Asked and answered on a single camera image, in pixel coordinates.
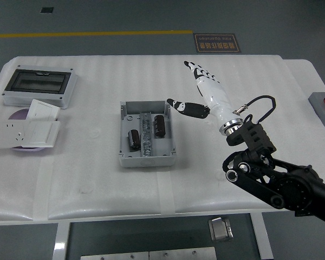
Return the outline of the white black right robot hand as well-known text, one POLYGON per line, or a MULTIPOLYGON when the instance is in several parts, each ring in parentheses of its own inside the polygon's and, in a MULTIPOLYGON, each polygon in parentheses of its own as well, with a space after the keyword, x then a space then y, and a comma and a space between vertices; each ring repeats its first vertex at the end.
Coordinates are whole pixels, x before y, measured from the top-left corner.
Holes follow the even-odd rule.
POLYGON ((193 118, 204 119, 210 114, 215 116, 220 131, 225 131, 237 125, 241 126, 243 119, 233 113, 234 109, 228 95, 216 77, 193 62, 185 61, 184 64, 192 72, 205 105, 180 102, 173 99, 167 99, 167 103, 180 114, 193 118))

